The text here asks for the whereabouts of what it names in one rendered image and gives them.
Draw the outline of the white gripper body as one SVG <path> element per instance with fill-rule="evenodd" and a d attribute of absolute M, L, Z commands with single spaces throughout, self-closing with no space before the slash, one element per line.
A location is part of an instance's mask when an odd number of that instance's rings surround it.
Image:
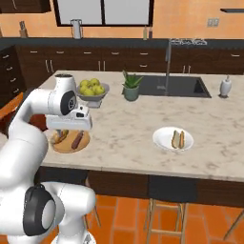
<path fill-rule="evenodd" d="M 89 131 L 92 128 L 92 119 L 89 116 L 69 118 L 47 115 L 46 126 L 50 130 Z"/>

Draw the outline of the tan bun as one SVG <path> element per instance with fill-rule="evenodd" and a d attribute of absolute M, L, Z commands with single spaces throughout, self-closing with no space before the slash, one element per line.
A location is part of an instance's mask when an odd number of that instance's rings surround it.
<path fill-rule="evenodd" d="M 174 149 L 179 148 L 179 142 L 180 142 L 180 134 L 178 131 L 173 131 L 173 138 L 172 138 L 172 147 Z"/>
<path fill-rule="evenodd" d="M 52 137 L 52 143 L 53 144 L 58 144 L 62 142 L 68 135 L 69 131 L 68 130 L 62 130 L 56 132 L 53 137 Z"/>

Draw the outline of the round wooden bowl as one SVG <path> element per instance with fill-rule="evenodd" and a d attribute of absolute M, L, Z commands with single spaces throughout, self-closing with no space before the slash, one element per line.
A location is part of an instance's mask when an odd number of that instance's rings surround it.
<path fill-rule="evenodd" d="M 79 131 L 69 131 L 66 138 L 57 144 L 51 144 L 52 148 L 59 153 L 76 153 L 83 150 L 90 143 L 90 135 L 88 132 L 83 132 L 83 136 L 79 141 L 78 146 L 73 149 L 71 147 L 72 142 L 75 140 Z"/>

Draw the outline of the grey fruit bowl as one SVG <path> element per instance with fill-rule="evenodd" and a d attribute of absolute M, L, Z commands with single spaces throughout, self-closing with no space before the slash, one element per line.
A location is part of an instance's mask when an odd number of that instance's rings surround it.
<path fill-rule="evenodd" d="M 76 87 L 76 95 L 83 101 L 87 102 L 87 106 L 89 108 L 99 108 L 102 103 L 102 99 L 106 96 L 106 94 L 110 90 L 110 86 L 108 84 L 102 83 L 102 87 L 105 91 L 101 94 L 97 95 L 83 95 L 79 91 L 79 87 Z"/>

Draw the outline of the white plate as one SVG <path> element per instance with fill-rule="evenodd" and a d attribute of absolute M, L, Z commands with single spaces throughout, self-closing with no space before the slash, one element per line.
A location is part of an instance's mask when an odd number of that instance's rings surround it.
<path fill-rule="evenodd" d="M 182 131 L 185 133 L 185 146 L 183 149 L 174 149 L 172 147 L 173 131 L 178 131 L 179 134 Z M 174 152 L 186 151 L 193 146 L 194 142 L 193 137 L 189 132 L 177 127 L 162 127 L 156 130 L 152 135 L 152 141 L 159 148 Z"/>

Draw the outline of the green plant in grey pot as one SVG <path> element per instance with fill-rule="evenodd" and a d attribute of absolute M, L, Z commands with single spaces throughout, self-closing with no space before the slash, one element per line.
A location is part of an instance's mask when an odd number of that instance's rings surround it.
<path fill-rule="evenodd" d="M 137 77 L 135 74 L 129 75 L 126 71 L 123 71 L 123 76 L 125 82 L 123 83 L 124 87 L 124 97 L 128 101 L 135 101 L 139 95 L 139 85 L 143 77 Z"/>

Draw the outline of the dark brown cupboard run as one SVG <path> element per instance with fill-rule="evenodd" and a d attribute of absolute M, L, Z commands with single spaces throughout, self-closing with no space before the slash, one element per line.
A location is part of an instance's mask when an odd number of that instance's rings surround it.
<path fill-rule="evenodd" d="M 0 109 L 60 70 L 165 72 L 168 44 L 166 39 L 0 38 Z M 244 74 L 244 40 L 173 44 L 191 49 L 191 74 Z"/>

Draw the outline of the wooden knife block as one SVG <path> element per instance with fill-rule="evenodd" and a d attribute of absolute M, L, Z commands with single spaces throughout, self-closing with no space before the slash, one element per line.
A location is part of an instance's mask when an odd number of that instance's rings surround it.
<path fill-rule="evenodd" d="M 26 29 L 26 26 L 25 26 L 25 22 L 24 21 L 20 21 L 19 22 L 19 26 L 20 26 L 20 37 L 21 38 L 28 38 L 28 31 Z"/>

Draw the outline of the grey metal tap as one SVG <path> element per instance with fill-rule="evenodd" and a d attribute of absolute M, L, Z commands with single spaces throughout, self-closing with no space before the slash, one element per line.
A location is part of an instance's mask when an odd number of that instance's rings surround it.
<path fill-rule="evenodd" d="M 171 76 L 191 76 L 193 65 L 190 61 L 190 51 L 189 47 L 176 46 L 172 41 L 169 41 L 164 68 L 166 83 L 169 83 Z"/>

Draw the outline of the dark sink basin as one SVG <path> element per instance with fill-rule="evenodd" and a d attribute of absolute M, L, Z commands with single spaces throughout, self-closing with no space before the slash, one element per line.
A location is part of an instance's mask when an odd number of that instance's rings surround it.
<path fill-rule="evenodd" d="M 145 75 L 139 86 L 140 95 L 211 98 L 201 77 Z"/>

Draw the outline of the black island panel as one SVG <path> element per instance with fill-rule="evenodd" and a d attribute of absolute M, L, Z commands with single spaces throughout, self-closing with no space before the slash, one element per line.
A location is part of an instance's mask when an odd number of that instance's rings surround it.
<path fill-rule="evenodd" d="M 174 176 L 149 176 L 149 198 L 170 202 L 195 202 L 196 180 Z"/>

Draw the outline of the wooden stool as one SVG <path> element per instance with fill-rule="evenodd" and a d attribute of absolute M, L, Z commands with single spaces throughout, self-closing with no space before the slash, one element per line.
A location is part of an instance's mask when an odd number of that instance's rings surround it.
<path fill-rule="evenodd" d="M 176 210 L 176 222 L 173 231 L 166 231 L 153 228 L 153 216 L 156 208 Z M 144 230 L 147 232 L 146 244 L 150 243 L 151 234 L 165 234 L 170 236 L 177 236 L 180 238 L 180 244 L 185 244 L 185 230 L 187 223 L 187 203 L 177 203 L 176 205 L 167 205 L 158 203 L 155 199 L 150 198 L 144 223 Z"/>

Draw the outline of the white soap dispenser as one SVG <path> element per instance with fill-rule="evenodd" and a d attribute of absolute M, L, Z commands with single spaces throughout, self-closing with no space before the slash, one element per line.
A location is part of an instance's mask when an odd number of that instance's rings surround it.
<path fill-rule="evenodd" d="M 223 98 L 227 98 L 228 94 L 232 88 L 232 81 L 230 76 L 227 76 L 224 80 L 221 81 L 219 88 L 219 96 Z"/>

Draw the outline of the dark brown wall cupboard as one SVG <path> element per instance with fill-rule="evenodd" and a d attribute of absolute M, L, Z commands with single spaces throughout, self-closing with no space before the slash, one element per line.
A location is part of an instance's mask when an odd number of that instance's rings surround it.
<path fill-rule="evenodd" d="M 51 11 L 50 0 L 0 0 L 0 13 L 45 13 Z"/>

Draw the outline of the grey wall socket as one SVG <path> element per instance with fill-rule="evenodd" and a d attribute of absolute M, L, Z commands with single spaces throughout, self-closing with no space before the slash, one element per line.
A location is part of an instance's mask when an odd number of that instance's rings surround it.
<path fill-rule="evenodd" d="M 207 27 L 208 28 L 216 28 L 219 25 L 219 19 L 218 18 L 209 18 L 207 21 Z"/>

